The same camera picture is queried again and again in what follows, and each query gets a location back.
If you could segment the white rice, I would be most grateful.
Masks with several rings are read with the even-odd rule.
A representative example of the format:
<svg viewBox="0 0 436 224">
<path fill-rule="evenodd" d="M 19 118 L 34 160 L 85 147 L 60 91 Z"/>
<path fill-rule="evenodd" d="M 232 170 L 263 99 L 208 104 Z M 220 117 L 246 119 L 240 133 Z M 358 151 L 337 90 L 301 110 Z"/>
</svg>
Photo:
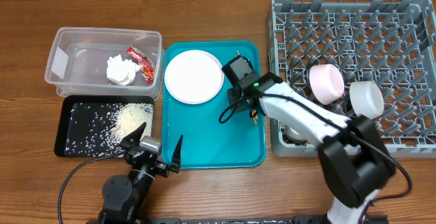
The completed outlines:
<svg viewBox="0 0 436 224">
<path fill-rule="evenodd" d="M 67 157 L 103 157 L 119 153 L 121 140 L 146 123 L 151 135 L 150 103 L 75 103 L 70 110 L 64 153 Z"/>
</svg>

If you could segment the white tissue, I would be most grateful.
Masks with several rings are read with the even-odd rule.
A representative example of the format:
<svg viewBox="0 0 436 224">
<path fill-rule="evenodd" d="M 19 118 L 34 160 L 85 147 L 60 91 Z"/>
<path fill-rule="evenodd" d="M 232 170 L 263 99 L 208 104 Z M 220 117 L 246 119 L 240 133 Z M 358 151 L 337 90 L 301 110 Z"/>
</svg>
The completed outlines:
<svg viewBox="0 0 436 224">
<path fill-rule="evenodd" d="M 131 84 L 136 73 L 140 71 L 140 65 L 130 59 L 123 60 L 121 55 L 109 57 L 107 60 L 106 77 L 117 85 L 127 86 Z"/>
</svg>

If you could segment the red snack wrapper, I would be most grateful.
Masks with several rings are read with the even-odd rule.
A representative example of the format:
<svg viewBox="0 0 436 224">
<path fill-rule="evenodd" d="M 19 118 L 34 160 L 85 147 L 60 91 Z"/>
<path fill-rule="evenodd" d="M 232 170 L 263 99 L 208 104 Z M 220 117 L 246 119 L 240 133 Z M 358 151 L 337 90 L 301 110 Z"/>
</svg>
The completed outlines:
<svg viewBox="0 0 436 224">
<path fill-rule="evenodd" d="M 133 46 L 129 47 L 126 52 L 137 60 L 146 83 L 152 85 L 155 78 L 155 65 L 153 62 L 145 55 L 145 53 Z"/>
</svg>

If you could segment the pink bowl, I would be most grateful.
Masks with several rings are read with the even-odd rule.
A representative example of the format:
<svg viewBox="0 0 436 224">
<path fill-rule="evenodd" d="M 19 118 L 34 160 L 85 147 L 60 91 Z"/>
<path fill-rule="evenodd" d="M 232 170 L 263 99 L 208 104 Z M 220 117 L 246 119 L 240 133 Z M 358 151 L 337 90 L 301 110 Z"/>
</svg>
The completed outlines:
<svg viewBox="0 0 436 224">
<path fill-rule="evenodd" d="M 315 98 L 323 105 L 336 101 L 345 90 L 341 72 L 332 64 L 313 66 L 309 70 L 309 83 Z"/>
</svg>

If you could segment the white cup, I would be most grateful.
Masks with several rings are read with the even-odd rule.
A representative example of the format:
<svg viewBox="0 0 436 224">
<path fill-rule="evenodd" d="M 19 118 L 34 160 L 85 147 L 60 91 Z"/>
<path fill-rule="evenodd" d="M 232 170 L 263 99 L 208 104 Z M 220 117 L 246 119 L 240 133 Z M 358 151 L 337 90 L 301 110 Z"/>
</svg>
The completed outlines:
<svg viewBox="0 0 436 224">
<path fill-rule="evenodd" d="M 294 141 L 294 142 L 306 141 L 306 139 L 303 136 L 301 136 L 299 133 L 297 133 L 295 130 L 288 127 L 287 125 L 285 126 L 285 135 L 289 140 Z"/>
</svg>

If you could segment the grey bowl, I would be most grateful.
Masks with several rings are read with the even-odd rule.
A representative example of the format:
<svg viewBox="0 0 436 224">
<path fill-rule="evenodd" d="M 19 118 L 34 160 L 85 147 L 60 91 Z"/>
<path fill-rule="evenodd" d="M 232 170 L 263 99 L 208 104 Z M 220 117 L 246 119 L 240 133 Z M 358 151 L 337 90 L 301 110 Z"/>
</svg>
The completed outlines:
<svg viewBox="0 0 436 224">
<path fill-rule="evenodd" d="M 372 81 L 353 82 L 349 87 L 352 109 L 357 116 L 374 119 L 384 111 L 384 98 L 376 83 Z"/>
</svg>

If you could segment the large white plate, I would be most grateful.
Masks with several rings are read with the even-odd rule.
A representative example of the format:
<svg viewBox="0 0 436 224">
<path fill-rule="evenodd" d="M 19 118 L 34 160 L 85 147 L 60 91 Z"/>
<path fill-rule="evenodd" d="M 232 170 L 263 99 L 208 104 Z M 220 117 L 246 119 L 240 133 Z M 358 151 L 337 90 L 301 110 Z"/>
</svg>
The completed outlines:
<svg viewBox="0 0 436 224">
<path fill-rule="evenodd" d="M 214 98 L 224 82 L 218 58 L 204 50 L 186 50 L 172 58 L 165 70 L 167 91 L 176 100 L 196 105 Z"/>
</svg>

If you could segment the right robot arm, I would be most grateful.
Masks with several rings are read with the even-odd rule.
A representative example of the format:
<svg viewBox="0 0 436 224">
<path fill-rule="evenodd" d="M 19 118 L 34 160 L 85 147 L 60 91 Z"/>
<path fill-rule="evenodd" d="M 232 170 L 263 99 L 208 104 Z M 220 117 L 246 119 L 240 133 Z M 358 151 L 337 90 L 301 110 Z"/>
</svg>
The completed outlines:
<svg viewBox="0 0 436 224">
<path fill-rule="evenodd" d="M 372 120 L 350 119 L 305 99 L 277 75 L 224 73 L 232 88 L 228 109 L 245 106 L 281 121 L 317 149 L 334 195 L 328 223 L 361 223 L 378 192 L 396 172 Z"/>
</svg>

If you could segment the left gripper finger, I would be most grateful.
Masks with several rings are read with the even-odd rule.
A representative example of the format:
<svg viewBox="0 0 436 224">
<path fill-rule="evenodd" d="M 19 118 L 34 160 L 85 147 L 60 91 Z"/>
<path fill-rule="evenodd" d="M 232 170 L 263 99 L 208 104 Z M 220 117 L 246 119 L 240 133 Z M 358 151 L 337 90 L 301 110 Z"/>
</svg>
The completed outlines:
<svg viewBox="0 0 436 224">
<path fill-rule="evenodd" d="M 181 148 L 183 143 L 183 135 L 180 136 L 178 139 L 178 142 L 176 144 L 176 147 L 174 149 L 173 155 L 172 155 L 172 161 L 170 164 L 170 171 L 174 173 L 179 173 L 181 168 Z"/>
<path fill-rule="evenodd" d="M 119 146 L 123 149 L 130 149 L 132 146 L 139 145 L 140 139 L 144 130 L 146 129 L 146 122 L 143 122 L 136 130 L 125 136 Z"/>
</svg>

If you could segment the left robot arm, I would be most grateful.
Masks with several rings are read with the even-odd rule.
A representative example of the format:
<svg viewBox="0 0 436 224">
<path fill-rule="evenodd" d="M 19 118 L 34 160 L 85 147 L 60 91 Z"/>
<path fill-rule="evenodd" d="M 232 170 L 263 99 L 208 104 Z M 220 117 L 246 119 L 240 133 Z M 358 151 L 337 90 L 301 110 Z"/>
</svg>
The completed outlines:
<svg viewBox="0 0 436 224">
<path fill-rule="evenodd" d="M 144 135 L 145 129 L 146 123 L 142 123 L 121 140 L 123 157 L 131 169 L 128 175 L 115 175 L 104 183 L 104 203 L 98 223 L 148 223 L 140 211 L 155 177 L 179 173 L 183 136 L 178 139 L 171 163 L 167 164 L 159 160 L 161 142 Z"/>
</svg>

